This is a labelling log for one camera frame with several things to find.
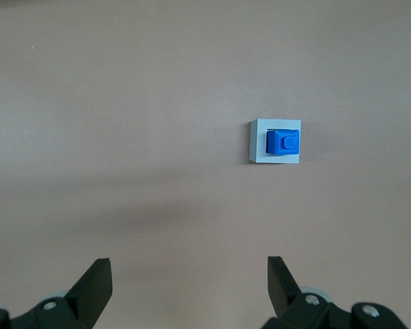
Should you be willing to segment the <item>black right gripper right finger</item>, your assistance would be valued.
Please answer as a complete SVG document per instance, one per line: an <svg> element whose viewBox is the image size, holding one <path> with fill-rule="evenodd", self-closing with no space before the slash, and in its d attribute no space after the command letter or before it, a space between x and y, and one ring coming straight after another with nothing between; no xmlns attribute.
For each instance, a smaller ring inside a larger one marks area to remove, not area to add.
<svg viewBox="0 0 411 329"><path fill-rule="evenodd" d="M303 292L284 259L268 257L268 293L275 311L263 328L405 328L389 308L359 302L345 311L317 292Z"/></svg>

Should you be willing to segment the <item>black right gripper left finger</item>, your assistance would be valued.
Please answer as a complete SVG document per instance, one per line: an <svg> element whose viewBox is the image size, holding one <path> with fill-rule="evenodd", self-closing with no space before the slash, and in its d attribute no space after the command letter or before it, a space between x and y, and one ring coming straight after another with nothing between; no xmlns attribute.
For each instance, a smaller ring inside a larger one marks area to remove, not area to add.
<svg viewBox="0 0 411 329"><path fill-rule="evenodd" d="M0 308L0 328L93 328L112 292L110 259L99 258L64 296L47 298L13 319Z"/></svg>

